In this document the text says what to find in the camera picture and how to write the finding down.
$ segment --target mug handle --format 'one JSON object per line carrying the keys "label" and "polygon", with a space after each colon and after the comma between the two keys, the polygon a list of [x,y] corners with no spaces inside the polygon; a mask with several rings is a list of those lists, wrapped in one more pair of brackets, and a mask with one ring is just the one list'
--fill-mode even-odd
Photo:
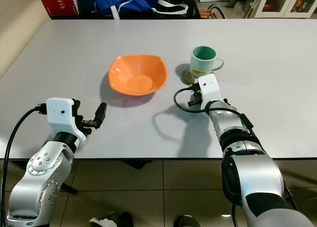
{"label": "mug handle", "polygon": [[223,61],[222,59],[215,58],[215,60],[221,60],[221,61],[222,61],[222,64],[221,64],[219,67],[212,69],[212,70],[211,70],[211,72],[214,72],[214,71],[220,70],[220,69],[223,67],[223,65],[224,65],[224,61]]}

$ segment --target yellow label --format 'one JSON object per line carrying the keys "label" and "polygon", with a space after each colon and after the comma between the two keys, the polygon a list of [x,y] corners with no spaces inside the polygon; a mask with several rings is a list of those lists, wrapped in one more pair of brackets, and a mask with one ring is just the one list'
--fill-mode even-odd
{"label": "yellow label", "polygon": [[198,71],[198,70],[193,70],[196,74],[204,75],[206,71]]}

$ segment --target blue bag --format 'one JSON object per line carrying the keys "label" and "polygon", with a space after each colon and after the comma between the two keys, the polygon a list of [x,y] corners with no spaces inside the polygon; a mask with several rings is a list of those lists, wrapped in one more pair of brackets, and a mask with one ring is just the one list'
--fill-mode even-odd
{"label": "blue bag", "polygon": [[165,8],[172,8],[175,5],[162,0],[80,0],[81,8],[86,13],[96,13],[104,16],[113,16],[114,19],[120,19],[119,15],[126,12],[146,12],[152,11],[161,14],[185,14],[188,6],[178,4],[183,10],[176,12],[161,12],[155,9],[157,4]]}

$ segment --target blue fabric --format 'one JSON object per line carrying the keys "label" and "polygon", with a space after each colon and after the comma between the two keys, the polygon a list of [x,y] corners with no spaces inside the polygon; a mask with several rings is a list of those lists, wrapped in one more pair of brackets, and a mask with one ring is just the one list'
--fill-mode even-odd
{"label": "blue fabric", "polygon": [[81,0],[81,7],[84,12],[97,10],[98,14],[111,15],[109,8],[115,5],[120,15],[126,12],[149,11],[156,6],[158,0],[130,0],[130,2],[122,4],[127,1],[129,0]]}

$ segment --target wall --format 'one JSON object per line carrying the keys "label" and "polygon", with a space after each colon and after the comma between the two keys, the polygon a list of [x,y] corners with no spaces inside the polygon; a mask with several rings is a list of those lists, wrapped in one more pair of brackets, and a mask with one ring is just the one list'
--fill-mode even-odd
{"label": "wall", "polygon": [[0,76],[49,19],[41,0],[0,0]]}

